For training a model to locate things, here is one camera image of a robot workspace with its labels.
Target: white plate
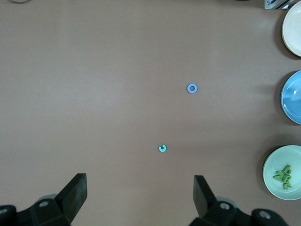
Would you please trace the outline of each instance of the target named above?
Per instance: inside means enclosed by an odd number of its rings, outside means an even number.
[[[285,190],[283,183],[273,178],[276,171],[282,171],[286,165],[291,166],[292,188]],[[284,200],[301,198],[301,147],[288,145],[275,150],[263,166],[263,180],[268,190],[276,197]]]
[[[282,38],[286,47],[301,57],[301,1],[286,14],[282,25]]]

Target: metal object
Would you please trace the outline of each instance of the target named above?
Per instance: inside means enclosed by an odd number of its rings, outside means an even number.
[[[16,212],[0,206],[0,226],[70,226],[87,198],[87,176],[78,173],[54,199],[42,199]]]
[[[259,215],[262,217],[262,218],[266,218],[266,219],[271,219],[271,215],[269,213],[267,213],[266,211],[260,211],[259,212]]]
[[[6,213],[7,211],[8,211],[7,209],[2,209],[2,210],[0,210],[0,214]]]
[[[269,9],[289,9],[294,0],[264,0],[263,8]]]
[[[288,226],[271,210],[255,209],[247,215],[228,202],[218,202],[203,176],[194,177],[193,200],[199,216],[190,226]]]
[[[221,204],[220,204],[220,207],[221,207],[223,210],[229,210],[229,209],[230,209],[230,206],[229,206],[227,203],[225,203],[225,202],[221,203]]]
[[[77,174],[54,199],[39,200],[19,213],[15,206],[0,206],[0,226],[71,226],[86,198],[86,174]],[[217,201],[203,176],[194,177],[193,200],[199,217],[190,226],[288,226],[271,210],[256,209],[249,216]]]

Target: light green plate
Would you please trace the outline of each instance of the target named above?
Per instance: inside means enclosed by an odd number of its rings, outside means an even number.
[[[290,165],[292,170],[292,188],[288,190],[283,188],[283,183],[273,178],[276,171],[281,172],[286,165]],[[280,199],[301,198],[301,146],[284,146],[270,154],[263,166],[263,180],[268,190]]]

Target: plate rim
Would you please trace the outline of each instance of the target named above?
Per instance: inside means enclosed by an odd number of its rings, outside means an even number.
[[[301,73],[301,70],[300,70],[300,71],[297,71],[297,72],[295,72],[293,75],[291,75],[291,76],[288,78],[288,80],[285,82],[285,84],[283,85],[282,90],[281,90],[281,95],[280,95],[280,102],[281,102],[282,109],[283,109],[284,113],[287,115],[287,117],[288,117],[290,120],[292,120],[293,122],[295,122],[295,123],[301,125],[301,121],[300,121],[300,122],[297,122],[296,120],[294,120],[294,119],[287,113],[287,111],[285,110],[285,107],[284,107],[284,103],[283,103],[283,94],[284,94],[284,92],[285,92],[285,87],[287,87],[287,84],[288,84],[288,82],[290,81],[290,79],[293,79],[293,76],[296,76],[296,74],[299,74],[299,73]]]
[[[282,40],[283,40],[285,46],[286,46],[292,53],[294,53],[295,55],[301,57],[301,52],[298,54],[298,53],[296,53],[295,51],[293,51],[293,50],[289,47],[289,45],[288,45],[287,42],[285,41],[285,34],[284,34],[284,25],[285,25],[285,22],[288,20],[287,18],[292,14],[292,11],[295,10],[295,8],[298,8],[298,7],[300,7],[300,9],[301,9],[301,1],[297,2],[296,4],[294,4],[293,7],[291,7],[291,8],[288,10],[288,12],[287,12],[287,14],[286,14],[286,16],[285,16],[285,18],[284,18],[284,20],[283,20],[283,23],[282,23],[282,29],[281,29],[281,30],[282,30]]]
[[[299,145],[284,145],[284,146],[282,146],[282,147],[277,148],[275,151],[273,151],[271,154],[269,154],[269,156],[268,156],[267,159],[265,160],[264,165],[263,165],[263,168],[262,168],[262,177],[263,177],[263,181],[264,181],[264,184],[265,184],[266,188],[267,188],[268,191],[271,192],[275,197],[277,197],[277,198],[279,198],[279,199],[283,199],[283,200],[293,201],[293,200],[301,199],[301,195],[300,195],[300,198],[296,198],[296,199],[286,199],[286,198],[281,198],[281,197],[275,195],[275,194],[269,189],[269,187],[268,187],[268,185],[267,185],[267,182],[266,182],[266,180],[265,180],[265,176],[264,176],[264,169],[265,169],[265,166],[266,166],[267,161],[269,160],[269,158],[270,158],[276,151],[278,151],[279,149],[282,149],[282,148],[284,148],[284,147],[289,147],[289,146],[297,146],[297,147],[299,147],[299,148],[301,149],[301,146],[299,146]]]

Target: screw hole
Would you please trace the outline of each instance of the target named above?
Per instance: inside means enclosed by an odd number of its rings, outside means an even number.
[[[268,212],[266,212],[266,211],[260,211],[259,212],[259,215],[262,217],[262,218],[266,218],[266,219],[271,219],[271,215],[268,213]]]
[[[230,209],[230,206],[228,204],[226,204],[225,202],[222,202],[220,204],[220,207],[223,209],[223,210],[229,210]]]
[[[48,202],[47,201],[41,202],[39,204],[39,207],[45,207],[45,206],[48,206]]]

